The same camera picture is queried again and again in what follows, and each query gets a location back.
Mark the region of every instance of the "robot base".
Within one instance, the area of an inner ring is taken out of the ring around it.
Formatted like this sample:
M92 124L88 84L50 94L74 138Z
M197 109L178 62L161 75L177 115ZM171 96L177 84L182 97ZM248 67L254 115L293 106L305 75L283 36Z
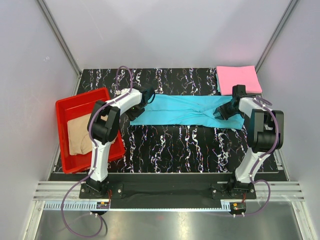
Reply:
M233 199L233 200L243 200L245 199L257 199L256 191L254 187L251 187L246 192L234 192L227 190L226 183L214 183L211 184L211 191L212 191L212 199L214 200L224 200L224 199Z
M94 190L88 186L87 183L81 184L80 199L108 199L108 191L111 191L112 199L121 199L123 194L124 185L121 182L108 182L105 181L101 185L101 191Z

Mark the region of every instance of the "cyan fabric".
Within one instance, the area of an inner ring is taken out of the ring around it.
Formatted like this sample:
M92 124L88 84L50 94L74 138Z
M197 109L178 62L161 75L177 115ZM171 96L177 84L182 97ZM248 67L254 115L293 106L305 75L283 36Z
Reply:
M216 119L216 108L231 96L193 96L156 94L154 101L131 125L202 125L211 128L241 129L244 119L236 114L228 120Z

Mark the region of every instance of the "black marble surface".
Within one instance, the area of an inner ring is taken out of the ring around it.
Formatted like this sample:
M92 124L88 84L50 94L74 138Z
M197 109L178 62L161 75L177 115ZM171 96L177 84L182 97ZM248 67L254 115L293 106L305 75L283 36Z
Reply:
M77 91L82 94L106 87L116 96L116 69L85 69ZM158 94L219 95L215 68L133 69L138 85L152 84ZM119 74L119 89L130 86L126 70ZM233 172L248 149L246 122L241 130L188 125L130 126L121 116L124 158L109 164L111 173L225 173ZM61 159L55 172L62 172ZM274 156L260 172L278 172Z

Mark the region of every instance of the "metal floor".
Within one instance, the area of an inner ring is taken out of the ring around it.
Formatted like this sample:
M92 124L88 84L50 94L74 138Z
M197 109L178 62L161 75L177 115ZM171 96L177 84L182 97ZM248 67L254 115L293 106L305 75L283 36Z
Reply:
M256 202L247 203L248 212L257 210ZM67 222L84 211L65 211ZM103 226L97 240L301 240L303 239L289 202L270 202L255 216L225 217L224 212L141 212L110 211L103 215ZM71 228L83 235L94 234L100 221L85 216ZM64 228L60 211L44 210L36 240L80 239Z

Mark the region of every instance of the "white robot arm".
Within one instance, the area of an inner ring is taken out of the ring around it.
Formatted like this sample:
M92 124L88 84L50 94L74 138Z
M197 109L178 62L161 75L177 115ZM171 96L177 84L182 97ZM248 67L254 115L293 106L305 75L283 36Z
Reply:
M284 113L279 110L272 110L272 113L278 124L278 141L274 148L276 150L283 145ZM252 180L255 179L263 162L272 154L270 149L276 141L276 128L271 114L259 106L253 97L246 95L244 85L234 86L232 100L218 107L213 115L217 119L227 120L235 114L245 114L250 118L247 129L249 148L240 166L232 174L227 186L223 188L227 191L227 198L230 196L238 198L250 191L253 192Z
M119 131L120 116L126 113L130 121L133 121L145 111L144 107L152 97L153 99L155 97L155 90L152 86L135 85L131 92L126 88L121 91L121 95L112 100L95 103L87 126L88 131L96 112L104 105L111 104L101 110L92 123L91 136L97 146L92 142L90 178L86 181L89 187L98 192L102 191L102 183L108 176L109 150ZM107 116L107 119L101 119L102 116Z

